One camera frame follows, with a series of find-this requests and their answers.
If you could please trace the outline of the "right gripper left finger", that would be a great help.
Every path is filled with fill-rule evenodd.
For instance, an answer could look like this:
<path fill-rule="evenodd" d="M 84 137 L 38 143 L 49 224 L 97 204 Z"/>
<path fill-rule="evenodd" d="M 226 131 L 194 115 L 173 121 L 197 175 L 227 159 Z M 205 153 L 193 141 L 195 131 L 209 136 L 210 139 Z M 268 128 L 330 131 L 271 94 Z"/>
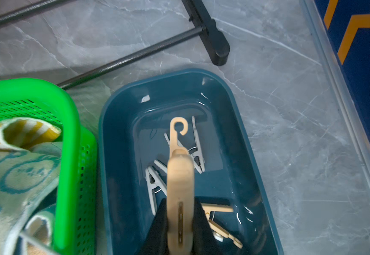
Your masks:
<path fill-rule="evenodd" d="M 137 255 L 168 255 L 167 202 L 163 199 L 158 207 L 147 237 Z"/>

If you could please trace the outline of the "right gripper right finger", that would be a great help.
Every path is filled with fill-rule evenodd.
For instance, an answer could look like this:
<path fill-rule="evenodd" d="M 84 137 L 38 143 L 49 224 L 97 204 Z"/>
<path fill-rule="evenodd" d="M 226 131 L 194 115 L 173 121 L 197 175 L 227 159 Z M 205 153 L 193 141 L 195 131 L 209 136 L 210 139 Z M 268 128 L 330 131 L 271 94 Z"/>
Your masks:
<path fill-rule="evenodd" d="M 221 248 L 217 244 L 212 230 L 205 217 L 200 201 L 194 199 L 194 215 L 192 222 L 193 230 L 193 255 L 222 255 Z"/>

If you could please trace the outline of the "orange clothespin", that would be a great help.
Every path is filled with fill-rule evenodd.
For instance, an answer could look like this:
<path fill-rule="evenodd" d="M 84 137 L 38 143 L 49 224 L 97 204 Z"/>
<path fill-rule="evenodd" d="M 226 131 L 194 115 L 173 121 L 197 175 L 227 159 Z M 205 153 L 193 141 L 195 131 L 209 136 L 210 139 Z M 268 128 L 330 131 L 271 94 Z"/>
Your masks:
<path fill-rule="evenodd" d="M 208 224 L 213 232 L 214 238 L 219 242 L 224 242 L 225 239 L 231 240 L 231 242 L 238 248 L 243 248 L 243 243 L 231 234 L 225 227 L 224 224 L 220 221 L 215 220 L 216 213 L 232 213 L 233 208 L 228 205 L 219 205 L 219 204 L 201 204 L 204 210 Z"/>
<path fill-rule="evenodd" d="M 171 255 L 189 255 L 193 247 L 194 166 L 178 135 L 188 132 L 188 122 L 175 117 L 170 123 L 170 159 L 167 165 L 167 246 Z"/>

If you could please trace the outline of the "beige clothespin towel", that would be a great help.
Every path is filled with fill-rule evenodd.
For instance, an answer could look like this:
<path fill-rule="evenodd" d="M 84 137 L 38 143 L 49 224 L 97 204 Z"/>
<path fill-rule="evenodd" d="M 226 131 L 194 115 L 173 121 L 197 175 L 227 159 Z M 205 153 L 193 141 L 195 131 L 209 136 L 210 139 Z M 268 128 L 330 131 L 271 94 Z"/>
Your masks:
<path fill-rule="evenodd" d="M 157 212 L 157 200 L 155 190 L 159 189 L 163 192 L 163 194 L 167 194 L 167 185 L 163 181 L 159 173 L 152 166 L 149 166 L 145 169 L 145 176 L 151 212 L 155 216 Z"/>
<path fill-rule="evenodd" d="M 195 163 L 195 169 L 198 171 L 199 174 L 205 172 L 205 161 L 203 157 L 203 152 L 201 149 L 199 134 L 196 128 L 195 117 L 192 116 L 192 128 L 193 128 L 193 135 L 195 140 L 195 146 L 189 149 L 191 156 L 193 157 L 193 161 Z"/>

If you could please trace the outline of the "bunny pattern towel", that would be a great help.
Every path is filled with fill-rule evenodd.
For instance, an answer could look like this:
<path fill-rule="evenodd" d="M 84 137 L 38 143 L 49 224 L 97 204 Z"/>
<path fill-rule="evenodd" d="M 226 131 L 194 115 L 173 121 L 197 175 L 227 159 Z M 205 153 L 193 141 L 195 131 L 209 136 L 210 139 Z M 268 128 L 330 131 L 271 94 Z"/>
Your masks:
<path fill-rule="evenodd" d="M 22 232 L 52 245 L 62 147 L 47 142 L 30 151 L 0 152 L 0 255 L 46 253 L 22 239 Z"/>

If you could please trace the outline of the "yellow striped towel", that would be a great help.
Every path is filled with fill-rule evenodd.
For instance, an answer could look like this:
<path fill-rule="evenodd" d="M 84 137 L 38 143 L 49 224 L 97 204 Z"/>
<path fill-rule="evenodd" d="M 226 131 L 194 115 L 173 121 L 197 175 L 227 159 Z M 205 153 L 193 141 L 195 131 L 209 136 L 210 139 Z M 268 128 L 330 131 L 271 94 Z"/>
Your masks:
<path fill-rule="evenodd" d="M 0 152 L 21 152 L 45 142 L 53 142 L 61 129 L 49 122 L 33 118 L 12 118 L 0 121 Z"/>

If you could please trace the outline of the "white wire hanger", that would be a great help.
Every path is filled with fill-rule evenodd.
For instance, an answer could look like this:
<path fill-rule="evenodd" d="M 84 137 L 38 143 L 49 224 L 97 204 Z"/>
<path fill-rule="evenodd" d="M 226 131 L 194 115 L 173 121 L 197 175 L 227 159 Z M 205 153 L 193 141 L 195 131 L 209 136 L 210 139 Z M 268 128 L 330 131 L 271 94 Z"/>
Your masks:
<path fill-rule="evenodd" d="M 37 238 L 29 235 L 25 231 L 21 231 L 19 236 L 24 239 L 27 243 L 32 244 L 35 247 L 38 247 L 40 250 L 44 251 L 48 255 L 60 255 L 56 251 L 54 251 L 52 248 L 45 245 L 43 242 L 38 240 Z"/>

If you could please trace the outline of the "dark teal tray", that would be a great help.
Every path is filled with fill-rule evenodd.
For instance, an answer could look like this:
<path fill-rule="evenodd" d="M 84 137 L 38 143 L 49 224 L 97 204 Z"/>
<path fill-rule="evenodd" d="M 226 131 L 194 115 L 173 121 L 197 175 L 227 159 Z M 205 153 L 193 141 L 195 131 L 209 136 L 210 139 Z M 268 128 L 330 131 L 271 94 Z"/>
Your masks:
<path fill-rule="evenodd" d="M 167 164 L 170 122 L 185 118 L 179 136 L 194 147 L 195 117 L 205 172 L 195 174 L 202 203 L 229 205 L 215 220 L 243 243 L 218 242 L 225 255 L 281 255 L 283 248 L 269 200 L 239 110 L 229 86 L 217 75 L 187 69 L 137 81 L 118 89 L 99 121 L 99 161 L 110 255 L 135 255 L 151 227 L 145 169 Z"/>

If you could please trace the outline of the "black clothes rack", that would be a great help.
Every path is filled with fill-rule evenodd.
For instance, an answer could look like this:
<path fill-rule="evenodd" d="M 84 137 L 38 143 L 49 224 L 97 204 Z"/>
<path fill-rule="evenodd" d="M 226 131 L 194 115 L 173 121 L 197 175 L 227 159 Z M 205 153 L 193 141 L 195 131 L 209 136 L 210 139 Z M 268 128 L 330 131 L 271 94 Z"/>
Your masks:
<path fill-rule="evenodd" d="M 24 20 L 68 2 L 69 1 L 39 1 L 8 13 L 4 13 L 0 15 L 0 27 L 16 21 Z M 188 13 L 189 21 L 193 23 L 194 28 L 61 82 L 58 84 L 58 87 L 64 90 L 69 90 L 197 36 L 200 37 L 203 42 L 210 60 L 214 65 L 223 66 L 226 64 L 230 53 L 230 45 L 224 34 L 217 28 L 216 21 L 209 15 L 204 3 L 202 1 L 183 1 L 182 4 Z"/>

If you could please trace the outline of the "green plastic basket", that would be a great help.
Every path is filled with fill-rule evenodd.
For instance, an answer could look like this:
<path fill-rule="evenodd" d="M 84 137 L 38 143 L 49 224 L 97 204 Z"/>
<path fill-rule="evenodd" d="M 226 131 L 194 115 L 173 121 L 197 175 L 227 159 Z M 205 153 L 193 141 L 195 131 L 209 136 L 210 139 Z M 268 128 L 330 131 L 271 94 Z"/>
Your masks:
<path fill-rule="evenodd" d="M 47 81 L 31 78 L 0 81 L 0 121 L 44 120 L 61 129 L 62 142 L 53 243 L 62 255 L 95 253 L 97 143 L 80 123 L 71 97 Z"/>

